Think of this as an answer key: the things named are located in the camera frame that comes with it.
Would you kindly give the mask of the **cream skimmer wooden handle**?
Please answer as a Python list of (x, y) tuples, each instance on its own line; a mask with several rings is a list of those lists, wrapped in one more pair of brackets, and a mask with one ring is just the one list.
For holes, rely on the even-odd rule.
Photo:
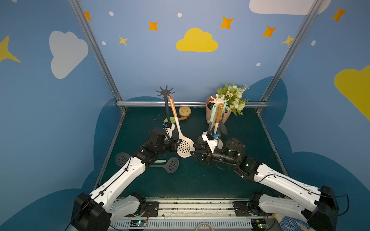
[(218, 130), (219, 123), (220, 123), (220, 120), (221, 120), (221, 117), (222, 117), (223, 107), (224, 107), (224, 104), (219, 104), (218, 111), (217, 111), (217, 118), (216, 118), (216, 123), (215, 123), (215, 127), (214, 127), (215, 148), (218, 147), (218, 143), (219, 143), (219, 135), (217, 133), (217, 130)]
[(179, 134), (179, 140), (180, 140), (180, 143), (177, 145), (177, 154), (182, 158), (191, 157), (192, 156), (191, 152), (195, 151), (194, 142), (190, 138), (185, 137), (182, 134), (180, 124), (179, 124), (179, 120), (178, 120), (178, 116), (177, 116), (177, 112), (176, 112), (176, 108), (175, 108), (174, 101), (173, 101), (173, 97), (170, 94), (168, 96), (168, 98), (169, 98), (169, 101), (171, 103), (171, 108), (172, 108), (172, 112), (173, 112), (173, 115), (174, 115), (176, 127), (177, 127), (178, 134)]

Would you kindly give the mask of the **cream utensil rack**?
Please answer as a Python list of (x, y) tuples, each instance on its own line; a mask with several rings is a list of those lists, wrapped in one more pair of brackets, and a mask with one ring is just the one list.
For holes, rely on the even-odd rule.
[[(208, 98), (208, 100), (206, 101), (206, 120), (207, 120), (208, 124), (210, 122), (210, 117), (211, 117), (213, 104), (217, 104), (217, 109), (218, 109), (219, 104), (224, 104), (224, 101), (228, 102), (228, 100), (224, 96), (219, 97), (218, 94), (216, 94), (214, 96), (210, 96)], [(214, 126), (215, 126), (215, 123), (216, 123), (216, 118), (217, 118), (217, 112), (216, 112), (216, 116), (215, 116), (215, 119), (214, 119), (214, 122), (213, 122), (213, 130), (214, 130)]]

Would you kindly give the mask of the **dark grey utensil rack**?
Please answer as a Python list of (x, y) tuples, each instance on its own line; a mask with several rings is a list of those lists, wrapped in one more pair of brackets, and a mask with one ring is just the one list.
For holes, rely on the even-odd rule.
[(167, 114), (167, 118), (168, 120), (170, 120), (170, 106), (169, 106), (169, 102), (168, 102), (168, 96), (174, 92), (172, 92), (173, 88), (171, 89), (168, 89), (168, 86), (166, 85), (166, 87), (163, 89), (162, 87), (160, 87), (160, 90), (161, 91), (158, 91), (157, 92), (159, 93), (159, 96), (163, 96), (164, 97), (164, 103), (165, 103), (165, 109), (166, 109), (166, 114)]

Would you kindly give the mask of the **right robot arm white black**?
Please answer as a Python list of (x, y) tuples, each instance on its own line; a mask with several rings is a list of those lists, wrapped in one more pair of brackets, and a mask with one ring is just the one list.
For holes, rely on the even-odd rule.
[(335, 231), (339, 206), (335, 192), (328, 186), (318, 188), (294, 180), (273, 170), (267, 164), (245, 155), (245, 145), (238, 139), (229, 139), (219, 149), (219, 140), (201, 141), (186, 148), (199, 161), (212, 161), (234, 166), (234, 172), (250, 182), (259, 183), (284, 195), (283, 198), (256, 193), (249, 201), (253, 213), (275, 213), (306, 222), (316, 231)]

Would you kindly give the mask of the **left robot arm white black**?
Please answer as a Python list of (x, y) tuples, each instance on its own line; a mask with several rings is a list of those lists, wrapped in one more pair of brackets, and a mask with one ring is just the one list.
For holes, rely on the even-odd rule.
[(166, 129), (152, 130), (147, 141), (109, 180), (91, 193), (81, 193), (75, 199), (69, 224), (78, 231), (106, 231), (111, 224), (127, 215), (143, 214), (145, 197), (132, 193), (122, 202), (116, 202), (116, 199), (158, 159), (158, 155), (175, 152), (181, 141), (171, 138)]

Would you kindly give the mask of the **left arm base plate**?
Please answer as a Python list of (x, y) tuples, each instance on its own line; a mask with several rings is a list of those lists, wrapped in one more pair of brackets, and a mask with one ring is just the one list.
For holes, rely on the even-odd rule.
[(134, 214), (129, 214), (126, 217), (157, 217), (159, 212), (159, 202), (146, 202), (144, 206), (141, 206), (139, 208), (138, 212), (135, 212)]

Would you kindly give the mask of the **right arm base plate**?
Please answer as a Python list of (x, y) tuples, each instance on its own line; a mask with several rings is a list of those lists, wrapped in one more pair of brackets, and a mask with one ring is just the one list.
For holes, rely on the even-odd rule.
[(237, 217), (256, 217), (261, 214), (260, 208), (249, 201), (234, 201), (232, 205)]

